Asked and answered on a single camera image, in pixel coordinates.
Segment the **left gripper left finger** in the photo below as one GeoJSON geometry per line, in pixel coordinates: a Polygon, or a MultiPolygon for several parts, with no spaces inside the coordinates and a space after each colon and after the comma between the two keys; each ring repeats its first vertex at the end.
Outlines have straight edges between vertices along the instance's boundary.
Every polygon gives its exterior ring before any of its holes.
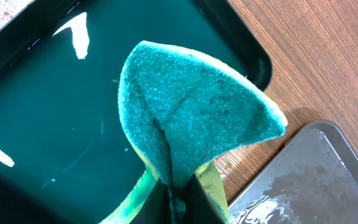
{"type": "Polygon", "coordinates": [[[168,187],[157,181],[131,224],[170,224],[168,187]]]}

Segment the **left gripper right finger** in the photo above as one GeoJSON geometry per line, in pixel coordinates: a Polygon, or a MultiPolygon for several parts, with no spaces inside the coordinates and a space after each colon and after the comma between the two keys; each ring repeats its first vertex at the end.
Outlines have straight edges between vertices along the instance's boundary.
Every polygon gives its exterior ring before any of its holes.
{"type": "Polygon", "coordinates": [[[223,224],[194,174],[185,187],[184,202],[186,205],[184,223],[223,224]]]}

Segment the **green yellow sponge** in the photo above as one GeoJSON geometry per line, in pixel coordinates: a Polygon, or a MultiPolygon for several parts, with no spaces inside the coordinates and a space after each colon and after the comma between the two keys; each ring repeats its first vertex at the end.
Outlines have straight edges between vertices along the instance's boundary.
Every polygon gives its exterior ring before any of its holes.
{"type": "Polygon", "coordinates": [[[145,172],[105,223],[131,223],[158,180],[168,187],[170,222],[184,223],[184,191],[193,174],[228,223],[214,159],[283,136],[288,124],[273,100],[224,62],[146,40],[125,61],[117,103],[122,129],[145,172]]]}

